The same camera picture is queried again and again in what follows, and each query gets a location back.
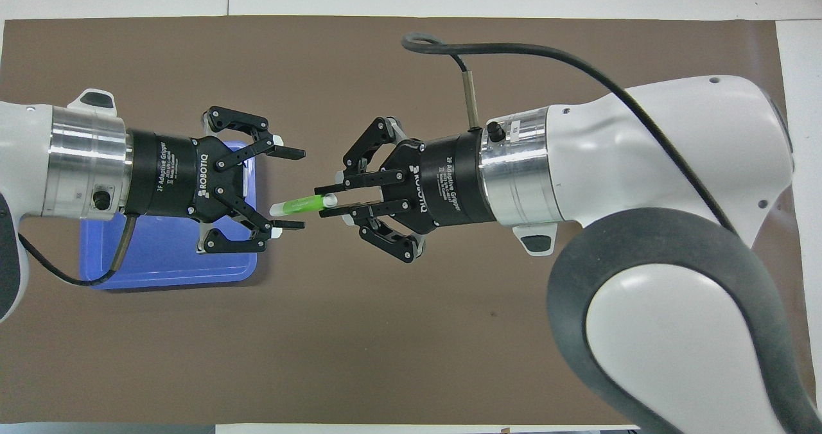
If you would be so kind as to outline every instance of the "black button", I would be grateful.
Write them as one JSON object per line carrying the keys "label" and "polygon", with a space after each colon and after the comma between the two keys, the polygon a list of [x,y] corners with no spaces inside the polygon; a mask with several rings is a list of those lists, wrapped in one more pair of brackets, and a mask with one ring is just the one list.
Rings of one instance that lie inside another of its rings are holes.
{"label": "black button", "polygon": [[106,211],[106,209],[111,207],[111,195],[109,195],[108,191],[95,191],[94,194],[91,195],[91,200],[94,201],[94,208],[100,211]]}
{"label": "black button", "polygon": [[502,126],[496,121],[491,121],[488,123],[488,139],[491,142],[502,142],[505,140],[505,129],[502,129]]}
{"label": "black button", "polygon": [[547,235],[528,235],[520,240],[529,252],[546,252],[551,249],[551,237]]}

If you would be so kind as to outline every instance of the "blue tray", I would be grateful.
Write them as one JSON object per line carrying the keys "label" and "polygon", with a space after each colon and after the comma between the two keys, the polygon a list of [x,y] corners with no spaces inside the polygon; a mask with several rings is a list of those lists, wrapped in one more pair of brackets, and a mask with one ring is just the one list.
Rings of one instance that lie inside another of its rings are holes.
{"label": "blue tray", "polygon": [[[226,142],[239,150],[243,142]],[[254,159],[249,166],[247,203],[256,206]],[[80,222],[80,277],[96,279],[109,270],[126,218],[116,214],[111,221]],[[214,223],[229,240],[246,240],[250,232],[223,217]],[[187,218],[141,216],[137,218],[132,243],[120,270],[97,290],[150,288],[212,282],[238,282],[249,278],[256,268],[256,253],[197,254],[200,226]]]}

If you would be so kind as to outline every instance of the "white plastic casing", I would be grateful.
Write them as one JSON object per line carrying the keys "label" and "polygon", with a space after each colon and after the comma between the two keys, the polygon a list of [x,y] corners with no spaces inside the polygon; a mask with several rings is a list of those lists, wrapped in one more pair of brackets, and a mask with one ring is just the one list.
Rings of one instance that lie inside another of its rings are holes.
{"label": "white plastic casing", "polygon": [[[781,117],[751,81],[703,76],[628,89],[751,246],[793,162]],[[681,209],[716,220],[625,105],[609,94],[552,105],[547,156],[564,220],[587,226],[624,209]]]}
{"label": "white plastic casing", "polygon": [[[23,216],[40,215],[43,211],[51,126],[51,105],[0,101],[0,193],[8,203],[15,232],[20,230]],[[17,258],[20,293],[6,317],[17,307],[29,279],[29,261],[20,241]]]}
{"label": "white plastic casing", "polygon": [[591,300],[586,336],[602,370],[682,432],[784,434],[742,313],[701,273],[623,270]]}

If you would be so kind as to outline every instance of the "black cable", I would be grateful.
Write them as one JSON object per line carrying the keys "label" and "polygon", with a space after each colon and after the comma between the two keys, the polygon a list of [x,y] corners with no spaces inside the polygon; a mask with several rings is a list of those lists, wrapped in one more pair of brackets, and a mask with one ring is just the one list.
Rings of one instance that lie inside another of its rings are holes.
{"label": "black cable", "polygon": [[[438,46],[452,46],[452,44],[446,44],[446,42],[445,42],[445,41],[443,41],[443,40],[442,40],[442,39],[440,39],[439,37],[436,37],[436,36],[434,36],[434,35],[432,35],[432,34],[425,34],[425,33],[406,33],[406,34],[405,34],[405,36],[403,36],[403,47],[404,47],[404,48],[406,48],[406,47],[405,47],[405,39],[406,39],[406,37],[411,36],[411,35],[413,35],[413,36],[414,36],[414,41],[423,41],[423,42],[428,42],[428,43],[430,43],[430,44],[434,44],[434,45],[438,45]],[[460,71],[462,71],[462,72],[464,73],[464,72],[466,72],[466,71],[468,71],[468,70],[469,70],[469,69],[468,69],[468,66],[467,66],[467,65],[465,65],[465,62],[463,62],[463,59],[462,59],[462,57],[460,56],[460,54],[456,54],[456,53],[454,53],[454,54],[447,54],[447,55],[450,55],[450,56],[451,56],[451,58],[452,58],[452,59],[454,59],[454,62],[457,62],[457,65],[459,65],[459,66],[460,66]]]}
{"label": "black cable", "polygon": [[674,145],[669,141],[669,138],[667,138],[661,131],[660,127],[657,126],[648,113],[645,112],[640,104],[637,103],[637,101],[630,94],[628,94],[625,89],[617,85],[617,83],[608,78],[604,73],[602,73],[602,71],[599,71],[599,69],[593,67],[593,65],[590,65],[585,62],[585,60],[582,60],[573,54],[567,53],[566,51],[561,51],[560,49],[550,48],[547,46],[539,46],[536,44],[522,44],[515,42],[444,44],[437,41],[440,40],[430,34],[407,33],[403,36],[402,45],[403,48],[413,51],[413,53],[448,55],[452,57],[458,55],[482,54],[520,54],[543,56],[566,63],[574,68],[578,68],[594,80],[599,81],[601,85],[613,92],[613,94],[616,95],[616,97],[619,98],[619,100],[622,101],[622,103],[624,103],[625,106],[634,113],[634,115],[636,115],[643,126],[645,126],[645,129],[648,130],[672,162],[674,162],[676,167],[679,168],[682,175],[685,176],[685,179],[687,179],[690,185],[693,186],[696,193],[699,194],[699,197],[702,198],[702,201],[704,201],[705,205],[707,205],[708,209],[710,209],[713,217],[716,217],[716,220],[719,221],[719,224],[725,227],[725,229],[728,229],[730,232],[737,234],[731,220],[728,219],[728,215],[725,215],[722,207],[719,206],[719,203],[717,203],[716,199],[714,199],[713,195],[711,195],[704,183],[702,183],[702,180],[699,179],[693,169],[691,169],[688,162],[676,150]]}
{"label": "black cable", "polygon": [[68,284],[77,285],[77,286],[94,286],[99,285],[105,282],[106,280],[110,279],[112,275],[114,275],[118,268],[120,268],[120,264],[123,264],[123,258],[126,256],[126,249],[128,248],[129,243],[132,241],[132,234],[134,233],[134,226],[136,222],[136,215],[130,214],[126,217],[126,225],[123,227],[123,235],[120,235],[120,242],[118,243],[117,250],[114,253],[114,259],[111,261],[111,267],[109,268],[108,272],[104,273],[103,276],[93,280],[80,280],[71,277],[69,274],[65,273],[62,270],[59,270],[54,264],[49,262],[49,259],[46,259],[43,256],[43,253],[39,252],[37,248],[35,248],[30,241],[23,236],[22,233],[18,233],[17,237],[20,239],[21,244],[24,248],[26,248],[27,252],[31,255],[31,257],[35,258],[37,262],[39,262],[46,270],[53,273],[54,276],[61,279],[64,282],[68,282]]}

